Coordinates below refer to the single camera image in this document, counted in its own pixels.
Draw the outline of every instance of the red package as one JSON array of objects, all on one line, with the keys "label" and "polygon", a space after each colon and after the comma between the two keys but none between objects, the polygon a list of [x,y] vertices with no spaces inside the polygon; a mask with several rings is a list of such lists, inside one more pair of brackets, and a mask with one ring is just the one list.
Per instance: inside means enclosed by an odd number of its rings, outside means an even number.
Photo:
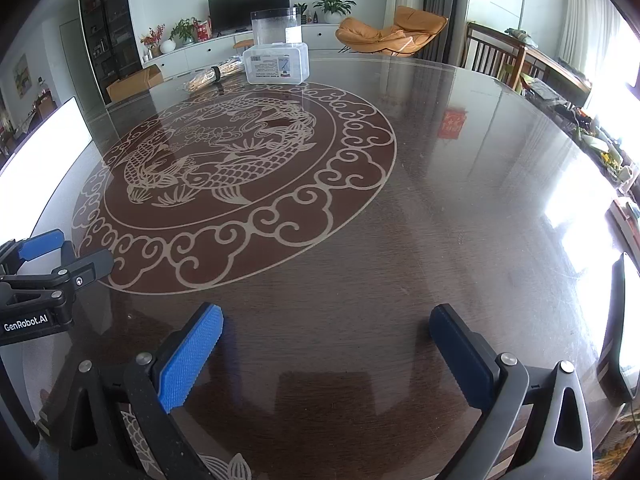
[{"label": "red package", "polygon": [[207,41],[211,39],[211,25],[209,23],[209,20],[207,20],[206,22],[199,22],[194,18],[193,26],[196,29],[198,41]]}]

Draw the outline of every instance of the bundle of skewers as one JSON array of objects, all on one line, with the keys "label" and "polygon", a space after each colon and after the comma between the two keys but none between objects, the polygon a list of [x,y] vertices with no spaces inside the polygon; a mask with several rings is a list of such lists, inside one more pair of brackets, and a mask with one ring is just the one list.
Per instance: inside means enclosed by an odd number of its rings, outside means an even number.
[{"label": "bundle of skewers", "polygon": [[242,56],[233,56],[217,66],[200,72],[191,81],[184,84],[184,89],[187,92],[197,92],[210,84],[217,83],[223,77],[238,72],[244,72],[244,62]]}]

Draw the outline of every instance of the red flower arrangement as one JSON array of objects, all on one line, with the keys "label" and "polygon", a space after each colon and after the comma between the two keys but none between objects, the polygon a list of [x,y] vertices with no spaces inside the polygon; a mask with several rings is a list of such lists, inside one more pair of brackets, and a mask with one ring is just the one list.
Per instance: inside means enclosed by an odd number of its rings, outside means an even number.
[{"label": "red flower arrangement", "polygon": [[162,40],[162,35],[164,34],[164,24],[158,25],[156,30],[153,30],[149,27],[149,33],[146,36],[142,36],[140,38],[140,43],[144,43],[145,46],[159,46],[160,41]]}]

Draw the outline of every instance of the leather chair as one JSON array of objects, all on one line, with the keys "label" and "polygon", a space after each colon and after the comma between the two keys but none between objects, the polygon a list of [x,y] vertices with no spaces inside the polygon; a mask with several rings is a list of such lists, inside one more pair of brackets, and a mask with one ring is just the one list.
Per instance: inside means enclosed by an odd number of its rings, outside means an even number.
[{"label": "leather chair", "polygon": [[346,18],[335,37],[354,52],[407,57],[427,45],[445,25],[444,16],[399,6],[391,27],[378,30],[355,18]]}]

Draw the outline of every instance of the plastic container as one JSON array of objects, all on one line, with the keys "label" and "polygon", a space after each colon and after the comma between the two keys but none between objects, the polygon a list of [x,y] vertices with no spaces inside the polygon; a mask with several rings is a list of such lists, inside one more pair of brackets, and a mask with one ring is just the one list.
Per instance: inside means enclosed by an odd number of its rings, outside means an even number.
[{"label": "plastic container", "polygon": [[242,54],[249,83],[298,85],[309,77],[309,50],[306,43],[254,45]]},{"label": "plastic container", "polygon": [[297,7],[251,13],[254,44],[302,43],[302,19]]}]

